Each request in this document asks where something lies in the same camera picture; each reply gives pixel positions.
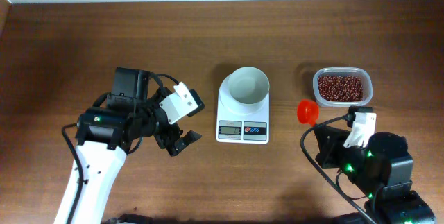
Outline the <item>orange measuring scoop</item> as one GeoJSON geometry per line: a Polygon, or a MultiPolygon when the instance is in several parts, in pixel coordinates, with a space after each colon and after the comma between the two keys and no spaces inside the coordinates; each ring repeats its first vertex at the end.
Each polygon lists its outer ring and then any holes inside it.
{"type": "Polygon", "coordinates": [[[315,101],[303,99],[298,104],[296,114],[301,124],[315,126],[319,115],[318,105],[315,101]]]}

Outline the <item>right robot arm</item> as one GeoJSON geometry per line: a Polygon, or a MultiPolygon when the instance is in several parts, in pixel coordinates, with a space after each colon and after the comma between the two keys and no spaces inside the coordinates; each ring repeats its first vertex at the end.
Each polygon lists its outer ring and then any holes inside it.
{"type": "Polygon", "coordinates": [[[436,223],[429,205],[411,189],[413,158],[407,140],[389,132],[373,134],[365,147],[345,147],[347,130],[315,126],[322,169],[338,169],[367,197],[365,210],[376,223],[436,223]]]}

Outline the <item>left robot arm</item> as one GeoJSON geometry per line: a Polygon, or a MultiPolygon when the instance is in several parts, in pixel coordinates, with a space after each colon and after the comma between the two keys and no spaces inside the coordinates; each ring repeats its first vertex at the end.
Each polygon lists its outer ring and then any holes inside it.
{"type": "Polygon", "coordinates": [[[163,74],[118,67],[111,92],[100,95],[73,123],[75,141],[62,127],[73,166],[56,223],[100,223],[112,186],[127,156],[145,137],[172,157],[202,136],[183,132],[178,121],[204,109],[198,93],[176,80],[172,90],[163,74]]]}

